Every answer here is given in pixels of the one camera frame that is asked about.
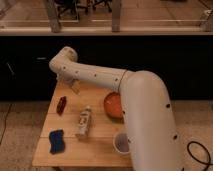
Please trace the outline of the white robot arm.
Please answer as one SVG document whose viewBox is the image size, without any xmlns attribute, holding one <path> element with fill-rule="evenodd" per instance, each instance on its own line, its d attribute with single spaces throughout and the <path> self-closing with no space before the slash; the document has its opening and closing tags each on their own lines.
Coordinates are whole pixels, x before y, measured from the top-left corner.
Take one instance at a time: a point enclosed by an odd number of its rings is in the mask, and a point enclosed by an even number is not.
<svg viewBox="0 0 213 171">
<path fill-rule="evenodd" d="M 49 67 L 68 85 L 78 79 L 120 94 L 134 171 L 185 169 L 168 90 L 158 75 L 81 64 L 68 46 L 50 60 Z"/>
</svg>

